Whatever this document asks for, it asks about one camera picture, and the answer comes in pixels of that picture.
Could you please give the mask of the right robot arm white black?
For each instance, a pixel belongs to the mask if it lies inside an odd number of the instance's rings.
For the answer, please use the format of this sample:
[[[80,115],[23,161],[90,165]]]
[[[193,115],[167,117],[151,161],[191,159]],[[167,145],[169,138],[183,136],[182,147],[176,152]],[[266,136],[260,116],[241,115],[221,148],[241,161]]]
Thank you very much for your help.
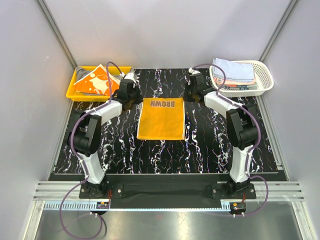
[[[230,197],[239,198],[249,188],[253,151],[261,141],[255,107],[241,105],[219,94],[198,70],[190,69],[186,78],[184,101],[199,103],[216,111],[226,120],[227,137],[233,147],[233,154],[229,180],[223,190]]]

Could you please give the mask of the brown yellow bear towel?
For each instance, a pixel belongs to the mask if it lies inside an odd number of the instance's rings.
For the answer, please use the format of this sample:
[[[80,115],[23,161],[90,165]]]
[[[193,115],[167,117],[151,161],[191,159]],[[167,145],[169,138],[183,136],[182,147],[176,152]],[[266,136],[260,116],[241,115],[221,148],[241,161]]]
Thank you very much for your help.
[[[183,98],[144,98],[138,121],[137,139],[184,140],[185,102]]]

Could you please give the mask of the orange white patterned towel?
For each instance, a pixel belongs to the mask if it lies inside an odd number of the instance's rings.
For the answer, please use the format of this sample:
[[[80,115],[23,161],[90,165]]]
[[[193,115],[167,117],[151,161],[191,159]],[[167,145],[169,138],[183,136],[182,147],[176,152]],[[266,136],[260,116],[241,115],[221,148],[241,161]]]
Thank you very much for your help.
[[[110,96],[118,90],[120,80],[111,74],[107,74],[106,68],[101,64],[95,67],[91,74],[79,81],[75,80],[73,88],[77,93],[85,95]]]

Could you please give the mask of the grey towel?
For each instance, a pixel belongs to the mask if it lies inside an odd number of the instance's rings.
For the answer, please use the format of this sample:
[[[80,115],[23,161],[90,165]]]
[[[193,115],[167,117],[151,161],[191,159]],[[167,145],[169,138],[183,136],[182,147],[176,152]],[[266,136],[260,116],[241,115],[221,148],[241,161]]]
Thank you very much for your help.
[[[87,75],[90,75],[92,70],[85,70],[83,67],[77,66],[75,68],[75,74],[76,74],[76,81],[79,81],[86,77]]]

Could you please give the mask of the white waffle towel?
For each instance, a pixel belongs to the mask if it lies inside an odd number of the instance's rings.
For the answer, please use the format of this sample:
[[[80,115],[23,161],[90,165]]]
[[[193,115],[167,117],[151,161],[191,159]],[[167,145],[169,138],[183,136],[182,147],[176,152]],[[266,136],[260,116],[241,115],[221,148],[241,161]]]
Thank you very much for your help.
[[[227,80],[250,82],[254,79],[254,69],[249,63],[238,63],[225,59],[214,58],[213,65],[221,68]]]

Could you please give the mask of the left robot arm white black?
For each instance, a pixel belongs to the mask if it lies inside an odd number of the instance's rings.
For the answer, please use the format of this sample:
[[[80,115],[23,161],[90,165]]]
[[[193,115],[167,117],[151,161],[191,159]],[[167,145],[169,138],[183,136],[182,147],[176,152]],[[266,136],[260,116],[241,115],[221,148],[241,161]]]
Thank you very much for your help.
[[[91,110],[75,112],[70,121],[67,144],[82,166],[84,180],[81,187],[85,192],[97,198],[111,193],[98,156],[102,126],[142,102],[135,75],[129,73],[120,81],[119,88],[106,103]]]

